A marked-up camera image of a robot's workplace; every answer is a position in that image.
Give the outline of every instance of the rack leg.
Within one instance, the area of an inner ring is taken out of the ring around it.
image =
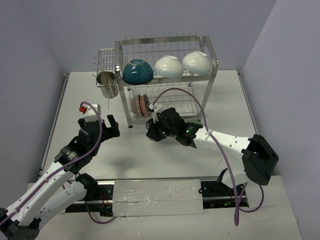
[[[206,90],[205,90],[204,97],[203,97],[202,104],[201,104],[203,110],[205,110],[205,108],[206,108],[206,105],[207,105],[207,102],[208,102],[208,99],[209,99],[209,96],[210,96],[210,92],[211,92],[212,86],[213,86],[214,81],[215,81],[215,77],[216,76],[212,76],[212,78],[209,80],[209,82],[208,82],[208,84],[206,86]],[[200,121],[202,119],[202,117],[203,117],[203,114],[200,111],[197,120]]]
[[[132,125],[132,122],[131,122],[130,111],[129,111],[129,108],[128,108],[128,103],[127,103],[127,98],[126,98],[126,94],[125,94],[125,90],[124,90],[124,85],[122,84],[121,77],[117,77],[116,81],[117,81],[118,87],[119,87],[119,93],[120,93],[120,97],[121,97],[121,101],[122,101],[122,105],[123,105],[123,110],[124,110],[126,122],[128,123],[128,127],[131,129],[133,127],[133,125]]]

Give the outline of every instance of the stainless steel cup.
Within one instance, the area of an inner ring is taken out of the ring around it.
[[[100,72],[96,77],[96,81],[100,84],[97,87],[101,89],[105,98],[113,99],[118,95],[118,83],[116,76],[112,71]]]

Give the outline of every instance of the ceramic bowl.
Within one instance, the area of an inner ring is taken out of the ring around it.
[[[182,66],[191,73],[198,75],[208,75],[213,68],[213,63],[207,54],[201,51],[194,51],[187,54],[182,59]]]
[[[123,81],[130,85],[146,84],[154,79],[152,67],[141,58],[130,60],[122,74]]]
[[[175,56],[165,55],[154,65],[154,73],[169,79],[180,79],[184,73],[184,68]]]
[[[142,116],[140,108],[140,94],[131,99],[130,105],[132,112],[137,116]]]
[[[148,96],[144,94],[143,96],[139,97],[140,109],[143,116],[149,116],[150,113],[148,112],[148,107],[150,105]]]

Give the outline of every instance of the white bowl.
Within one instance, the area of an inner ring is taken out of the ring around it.
[[[208,75],[213,67],[212,61],[202,51],[191,52],[182,59],[182,66],[191,73]]]
[[[155,63],[153,71],[164,78],[179,79],[182,78],[184,68],[177,57],[165,55]]]

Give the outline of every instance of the red cap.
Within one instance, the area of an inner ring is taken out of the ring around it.
[[[85,113],[87,111],[87,108],[85,106],[81,106],[79,107],[79,111]]]

